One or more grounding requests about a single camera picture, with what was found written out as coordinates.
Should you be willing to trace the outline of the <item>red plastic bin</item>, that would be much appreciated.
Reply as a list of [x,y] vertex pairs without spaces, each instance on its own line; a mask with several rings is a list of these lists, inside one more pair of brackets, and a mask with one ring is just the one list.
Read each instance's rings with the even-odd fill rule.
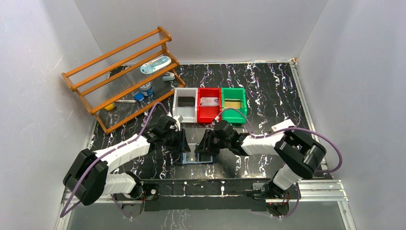
[[[219,105],[212,107],[200,106],[201,97],[218,97]],[[220,88],[198,88],[197,123],[208,124],[222,111],[222,94]]]

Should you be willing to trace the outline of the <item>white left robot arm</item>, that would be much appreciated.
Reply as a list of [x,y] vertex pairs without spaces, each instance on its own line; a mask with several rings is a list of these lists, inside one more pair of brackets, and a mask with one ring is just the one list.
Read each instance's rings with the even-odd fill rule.
[[182,121],[181,115],[164,115],[128,140],[106,149],[80,151],[63,179],[64,186],[85,206],[103,195],[123,194],[139,199],[144,194],[144,182],[131,172],[114,174],[113,170],[160,148],[189,152]]

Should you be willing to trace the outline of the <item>small blue box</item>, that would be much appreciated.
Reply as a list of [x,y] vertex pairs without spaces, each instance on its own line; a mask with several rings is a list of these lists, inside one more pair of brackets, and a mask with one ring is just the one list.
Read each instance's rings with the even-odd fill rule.
[[133,98],[136,102],[140,103],[144,100],[145,96],[141,92],[138,92],[133,96]]

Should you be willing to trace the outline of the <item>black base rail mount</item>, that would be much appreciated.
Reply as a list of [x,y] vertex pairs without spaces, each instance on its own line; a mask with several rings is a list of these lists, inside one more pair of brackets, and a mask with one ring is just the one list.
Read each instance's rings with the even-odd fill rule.
[[241,209],[277,218],[290,216],[301,197],[298,184],[281,190],[264,178],[145,180],[135,195],[113,195],[122,208],[139,204],[145,212]]

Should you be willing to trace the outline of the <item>yellow small block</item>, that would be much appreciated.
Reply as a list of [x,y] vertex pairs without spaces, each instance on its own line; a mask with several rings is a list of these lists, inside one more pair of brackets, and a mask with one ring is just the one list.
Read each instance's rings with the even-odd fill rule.
[[109,104],[109,105],[107,105],[107,106],[104,107],[104,109],[105,109],[106,111],[111,111],[111,110],[113,110],[114,108],[115,108],[115,104],[114,104],[114,103],[111,103],[111,104]]

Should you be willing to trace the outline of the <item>blue card holder wallet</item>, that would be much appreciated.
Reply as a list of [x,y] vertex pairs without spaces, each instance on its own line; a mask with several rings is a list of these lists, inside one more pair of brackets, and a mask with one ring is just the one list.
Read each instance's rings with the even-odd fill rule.
[[182,153],[182,165],[214,164],[214,156],[195,153],[194,151],[196,147],[198,147],[198,144],[196,143],[189,144],[191,151]]

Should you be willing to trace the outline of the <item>white marker pen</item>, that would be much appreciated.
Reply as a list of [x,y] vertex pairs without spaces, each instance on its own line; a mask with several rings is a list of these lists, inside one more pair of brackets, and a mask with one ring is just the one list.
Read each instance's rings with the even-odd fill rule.
[[115,103],[137,103],[136,100],[120,99],[116,100]]

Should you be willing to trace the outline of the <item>gold credit card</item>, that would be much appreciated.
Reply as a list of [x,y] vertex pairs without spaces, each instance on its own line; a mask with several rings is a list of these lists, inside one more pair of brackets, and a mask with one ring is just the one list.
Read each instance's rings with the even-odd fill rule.
[[223,105],[225,108],[240,109],[242,107],[242,101],[239,99],[225,99]]

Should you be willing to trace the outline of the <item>white box with red logo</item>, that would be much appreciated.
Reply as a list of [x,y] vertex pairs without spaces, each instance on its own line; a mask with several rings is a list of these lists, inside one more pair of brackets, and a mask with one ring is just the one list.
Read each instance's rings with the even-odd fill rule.
[[270,132],[273,133],[273,132],[276,132],[278,130],[281,130],[281,129],[284,129],[284,128],[289,128],[289,127],[294,127],[294,126],[295,126],[294,122],[291,119],[287,119],[287,120],[284,120],[284,121],[282,121],[280,123],[277,123],[277,124],[273,125],[270,128]]

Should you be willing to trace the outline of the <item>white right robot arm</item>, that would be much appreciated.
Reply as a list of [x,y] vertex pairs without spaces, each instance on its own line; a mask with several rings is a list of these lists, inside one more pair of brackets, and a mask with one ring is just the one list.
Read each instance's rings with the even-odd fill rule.
[[291,121],[284,121],[268,136],[239,133],[225,120],[213,129],[205,131],[194,152],[204,156],[216,156],[221,149],[228,149],[237,156],[278,155],[285,163],[268,183],[254,183],[254,199],[283,198],[292,185],[302,179],[314,177],[326,155],[325,147],[300,130]]

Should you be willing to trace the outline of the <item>green plastic bin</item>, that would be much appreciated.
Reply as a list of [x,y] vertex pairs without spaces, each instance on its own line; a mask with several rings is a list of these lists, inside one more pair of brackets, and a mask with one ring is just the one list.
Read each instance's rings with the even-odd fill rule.
[[244,88],[222,88],[222,109],[226,109],[223,105],[225,99],[239,99],[242,101],[242,107],[235,110],[227,110],[221,114],[222,119],[231,124],[245,124],[248,106],[246,99],[246,92]]

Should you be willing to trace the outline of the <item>white VIP card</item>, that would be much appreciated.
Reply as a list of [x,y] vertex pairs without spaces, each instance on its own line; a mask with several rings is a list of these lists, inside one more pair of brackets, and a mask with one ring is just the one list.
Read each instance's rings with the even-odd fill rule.
[[202,107],[212,107],[219,105],[219,98],[218,97],[201,97],[200,98],[200,106]]

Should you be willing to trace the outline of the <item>pale green tape dispenser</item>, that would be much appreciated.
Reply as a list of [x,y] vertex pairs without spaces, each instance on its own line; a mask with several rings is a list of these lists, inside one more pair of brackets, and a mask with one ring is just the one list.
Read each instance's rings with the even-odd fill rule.
[[166,72],[162,77],[164,81],[173,81],[175,79],[175,74],[173,72]]

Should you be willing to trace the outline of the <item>orange wooden shelf rack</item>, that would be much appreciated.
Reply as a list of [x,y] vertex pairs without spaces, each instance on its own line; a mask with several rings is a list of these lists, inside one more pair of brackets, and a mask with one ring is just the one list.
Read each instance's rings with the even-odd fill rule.
[[[105,134],[110,134],[120,126],[131,121],[150,109],[156,102],[171,97],[175,88],[184,88],[176,69],[179,61],[172,55],[167,44],[172,38],[167,30],[158,26],[124,45],[119,46],[79,67],[62,77],[71,91],[83,102],[87,111],[96,118]],[[152,73],[143,74],[140,67],[158,57],[168,56],[172,62]],[[175,79],[164,81],[166,72],[173,72]],[[116,100],[134,100],[133,96],[141,92],[140,87],[152,83],[154,93],[140,103],[115,103]],[[106,111],[105,106],[114,103],[115,108]]]

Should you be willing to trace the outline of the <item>white plastic bin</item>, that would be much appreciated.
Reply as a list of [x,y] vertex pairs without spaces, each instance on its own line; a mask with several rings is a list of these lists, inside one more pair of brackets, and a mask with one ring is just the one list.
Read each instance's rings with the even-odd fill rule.
[[[177,98],[180,96],[195,97],[195,107],[178,107]],[[182,115],[183,123],[197,123],[198,88],[176,88],[174,92],[172,114]]]

